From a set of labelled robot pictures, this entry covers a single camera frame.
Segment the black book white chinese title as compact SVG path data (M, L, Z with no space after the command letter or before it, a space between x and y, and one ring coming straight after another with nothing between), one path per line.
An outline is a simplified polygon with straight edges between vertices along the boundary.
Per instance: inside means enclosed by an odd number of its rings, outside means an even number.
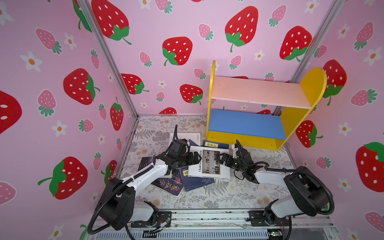
M155 167L156 157L142 157L138 172L148 172Z

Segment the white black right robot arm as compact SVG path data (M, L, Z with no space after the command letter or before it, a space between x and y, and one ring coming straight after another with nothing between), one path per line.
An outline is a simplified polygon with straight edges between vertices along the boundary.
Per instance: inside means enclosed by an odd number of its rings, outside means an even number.
M307 215L331 215L335 210L333 194L308 168L271 168L266 162L253 162L250 153L239 143L235 155L220 154L220 164L240 172L244 180L255 184L271 184L287 188L290 196L272 201L264 208L263 218L268 225L276 225L283 218Z

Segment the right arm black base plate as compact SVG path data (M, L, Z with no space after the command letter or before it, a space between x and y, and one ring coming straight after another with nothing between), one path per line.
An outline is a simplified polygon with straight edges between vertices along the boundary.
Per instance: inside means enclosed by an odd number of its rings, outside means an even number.
M290 221L288 217L277 218L272 212L262 210L249 211L246 219L253 227L288 227Z

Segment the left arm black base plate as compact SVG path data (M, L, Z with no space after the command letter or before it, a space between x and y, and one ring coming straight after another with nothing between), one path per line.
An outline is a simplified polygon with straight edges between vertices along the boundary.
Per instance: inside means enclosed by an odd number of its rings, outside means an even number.
M131 223L132 228L157 228L159 226L170 227L172 212L160 211L155 212L148 221L136 221Z

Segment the yellow pink blue bookshelf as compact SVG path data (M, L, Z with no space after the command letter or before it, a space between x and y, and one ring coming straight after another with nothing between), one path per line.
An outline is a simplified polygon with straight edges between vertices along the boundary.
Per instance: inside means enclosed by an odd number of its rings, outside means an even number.
M220 77L213 65L206 139L278 151L319 103L326 83L322 69L309 71L293 84Z

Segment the aluminium front rail frame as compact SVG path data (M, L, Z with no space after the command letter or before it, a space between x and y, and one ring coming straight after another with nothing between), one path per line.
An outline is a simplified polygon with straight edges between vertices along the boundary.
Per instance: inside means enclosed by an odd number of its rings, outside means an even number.
M109 227L86 240L340 240L329 217L306 215L284 218L275 226L262 220L261 209L161 210L171 217L165 229Z

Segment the white Chokladfabriken photo book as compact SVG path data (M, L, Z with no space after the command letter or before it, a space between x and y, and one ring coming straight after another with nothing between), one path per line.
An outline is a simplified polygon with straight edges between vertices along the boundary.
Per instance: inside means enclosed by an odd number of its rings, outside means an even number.
M230 168L220 164L222 154L230 154L229 149L191 146L192 152L197 152L202 159L196 165L188 168L189 177L226 179L231 178Z

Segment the navy book by shelf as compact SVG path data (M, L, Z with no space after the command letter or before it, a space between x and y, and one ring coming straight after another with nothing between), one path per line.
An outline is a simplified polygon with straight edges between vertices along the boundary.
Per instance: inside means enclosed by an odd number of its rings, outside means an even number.
M203 147L218 148L218 149L229 149L230 148L230 146L228 144L217 143L217 142L212 142L212 141L208 141L208 140L203 141Z

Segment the white book black spanish text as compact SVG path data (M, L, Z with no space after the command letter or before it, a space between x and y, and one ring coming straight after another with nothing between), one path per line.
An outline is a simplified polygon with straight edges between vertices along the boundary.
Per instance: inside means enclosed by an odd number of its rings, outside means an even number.
M186 142L188 145L189 145L188 140L194 141L199 146L201 143L200 133L177 133L177 139L180 139L180 140Z

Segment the dark book orange calligraphy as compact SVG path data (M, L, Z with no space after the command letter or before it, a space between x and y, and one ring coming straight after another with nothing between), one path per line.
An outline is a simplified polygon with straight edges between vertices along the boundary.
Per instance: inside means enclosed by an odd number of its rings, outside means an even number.
M158 178L151 185L175 197L178 197L184 188L180 170L174 172L171 178Z

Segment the navy book lower yellow label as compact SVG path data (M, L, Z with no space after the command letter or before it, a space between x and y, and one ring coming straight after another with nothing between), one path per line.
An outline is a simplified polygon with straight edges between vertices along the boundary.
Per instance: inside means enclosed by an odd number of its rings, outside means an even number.
M213 178L188 177L184 176L183 174L182 180L186 192L215 183L215 179Z

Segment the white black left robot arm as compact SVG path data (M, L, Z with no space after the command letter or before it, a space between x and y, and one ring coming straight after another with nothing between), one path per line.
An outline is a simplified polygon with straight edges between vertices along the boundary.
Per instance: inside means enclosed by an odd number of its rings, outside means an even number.
M181 167L198 164L202 157L191 152L185 139L176 139L153 161L130 177L112 178L88 224L88 234L94 235L108 227L120 230L128 223L139 222L148 227L157 225L159 209L152 203L136 204L139 193L158 178L162 178Z

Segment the navy book upper yellow label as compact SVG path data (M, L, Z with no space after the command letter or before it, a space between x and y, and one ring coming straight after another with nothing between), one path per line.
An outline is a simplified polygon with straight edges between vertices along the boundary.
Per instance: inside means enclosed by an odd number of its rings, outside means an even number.
M196 147L198 147L199 145L198 144L196 144L194 141L192 141L192 140L188 140L188 142L189 142L189 145L190 146L196 146Z

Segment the navy book yellow label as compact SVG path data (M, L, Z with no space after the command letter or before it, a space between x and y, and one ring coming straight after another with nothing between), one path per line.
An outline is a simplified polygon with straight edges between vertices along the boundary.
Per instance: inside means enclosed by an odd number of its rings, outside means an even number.
M189 142L189 145L190 146L196 146L196 147L198 147L199 145L198 144L196 144L194 141L192 141L192 140L188 140L188 142Z
M188 177L184 176L183 174L182 180L186 192L215 183L215 179L213 178Z

